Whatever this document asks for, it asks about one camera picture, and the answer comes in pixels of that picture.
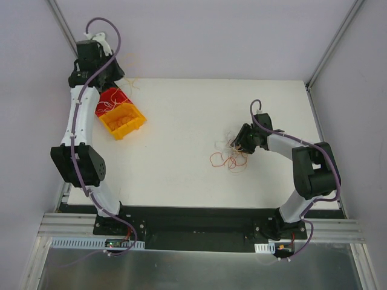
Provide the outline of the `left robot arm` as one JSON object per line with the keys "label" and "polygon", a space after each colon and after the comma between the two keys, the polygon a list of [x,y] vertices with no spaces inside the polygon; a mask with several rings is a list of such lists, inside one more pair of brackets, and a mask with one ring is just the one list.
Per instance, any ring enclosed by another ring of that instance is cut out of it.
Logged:
{"label": "left robot arm", "polygon": [[128,221],[119,215],[121,203],[105,181],[105,160],[93,148],[92,140],[100,95],[124,73],[107,41],[94,37],[78,42],[76,48],[78,58],[68,78],[71,107],[67,128],[59,146],[51,148],[50,156],[63,180],[81,189],[98,215],[109,218],[108,230],[121,235]]}

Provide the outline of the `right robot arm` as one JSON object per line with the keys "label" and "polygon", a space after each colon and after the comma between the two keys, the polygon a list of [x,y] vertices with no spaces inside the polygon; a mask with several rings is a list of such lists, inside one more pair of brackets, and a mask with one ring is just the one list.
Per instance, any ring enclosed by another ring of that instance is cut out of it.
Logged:
{"label": "right robot arm", "polygon": [[292,161],[295,190],[279,207],[279,219],[272,223],[273,234],[286,238],[317,202],[336,202],[340,196],[341,178],[331,147],[326,142],[311,144],[274,130],[268,114],[256,114],[252,124],[243,124],[231,146],[242,153],[253,154],[257,147],[278,153]]}

